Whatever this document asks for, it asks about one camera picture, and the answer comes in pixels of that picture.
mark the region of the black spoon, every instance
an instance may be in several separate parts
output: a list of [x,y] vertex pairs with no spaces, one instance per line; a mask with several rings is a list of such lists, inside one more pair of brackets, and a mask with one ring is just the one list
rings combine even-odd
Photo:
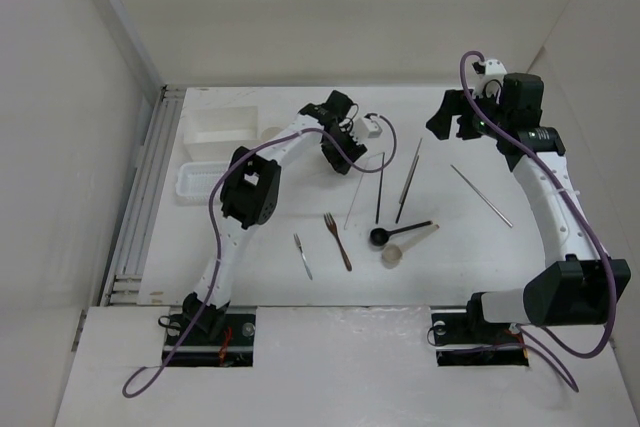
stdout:
[[387,230],[383,229],[382,227],[378,227],[371,231],[371,233],[369,234],[369,240],[376,247],[382,247],[384,244],[389,242],[389,237],[391,237],[392,235],[396,235],[401,232],[407,232],[413,229],[419,229],[420,227],[426,227],[427,225],[431,224],[433,224],[433,222],[427,220],[426,222],[420,222],[419,224],[409,225],[407,227],[396,230]]

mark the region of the white wall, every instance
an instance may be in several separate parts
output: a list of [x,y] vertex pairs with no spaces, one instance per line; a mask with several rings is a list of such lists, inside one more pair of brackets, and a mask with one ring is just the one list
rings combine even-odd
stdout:
[[640,411],[640,0],[571,0],[533,72],[546,82],[545,119],[570,148],[570,169],[590,221],[635,276],[619,304],[615,341]]
[[0,0],[0,424],[51,425],[141,105],[91,0]]
[[469,46],[531,65],[568,0],[122,0],[167,82],[455,79]]

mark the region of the brown fork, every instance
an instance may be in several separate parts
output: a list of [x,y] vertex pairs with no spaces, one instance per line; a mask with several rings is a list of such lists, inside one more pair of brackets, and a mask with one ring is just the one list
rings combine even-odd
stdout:
[[338,242],[338,247],[340,247],[340,253],[342,254],[342,260],[344,260],[344,265],[347,268],[347,270],[349,272],[351,272],[351,261],[349,260],[349,257],[347,256],[347,253],[344,250],[344,247],[342,247],[342,242],[340,242],[340,237],[338,237],[338,226],[336,225],[336,221],[333,218],[333,215],[331,215],[330,213],[326,213],[324,214],[324,223],[327,224],[327,229],[329,229],[329,232],[331,232],[333,234],[333,236],[336,239],[336,242]]

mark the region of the table surface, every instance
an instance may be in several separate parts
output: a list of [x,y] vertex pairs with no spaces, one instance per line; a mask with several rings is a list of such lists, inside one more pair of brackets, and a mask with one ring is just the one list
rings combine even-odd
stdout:
[[[396,160],[385,170],[381,226],[394,227],[398,199],[420,138],[420,162],[400,225],[433,220],[440,230],[413,247],[395,269],[368,244],[374,227],[379,177],[364,175],[349,222],[346,215],[361,174],[332,171],[320,148],[282,174],[278,207],[254,236],[236,268],[235,305],[436,305],[465,303],[473,292],[522,287],[544,268],[542,243],[527,199],[497,152],[495,141],[438,141],[425,128],[446,86],[343,87],[360,114],[379,112],[399,135]],[[183,110],[258,106],[259,132],[288,125],[307,103],[322,103],[331,88],[266,87],[189,89]],[[180,304],[213,252],[205,206],[177,201],[177,171],[190,159],[178,126],[148,255],[140,304]],[[367,143],[365,155],[389,151],[388,129]],[[380,156],[371,160],[378,164]],[[451,169],[458,167],[513,222],[510,229]],[[354,265],[346,271],[322,214],[332,212]],[[302,239],[314,280],[293,241]],[[402,243],[413,234],[398,236]]]
[[[133,371],[159,363],[166,311],[90,309],[57,427],[638,425],[610,347],[580,360],[548,344],[578,394],[533,354],[530,368],[437,367],[427,307],[259,308],[253,367],[173,367],[126,400]],[[557,332],[586,350],[602,328]]]

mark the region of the plastic container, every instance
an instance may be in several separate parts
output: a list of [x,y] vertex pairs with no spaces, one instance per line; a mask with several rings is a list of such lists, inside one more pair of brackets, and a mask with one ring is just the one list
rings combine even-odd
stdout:
[[244,145],[255,147],[258,108],[190,109],[184,111],[184,146],[194,161],[229,161]]
[[178,170],[176,195],[183,205],[206,205],[215,183],[229,168],[229,162],[189,162]]

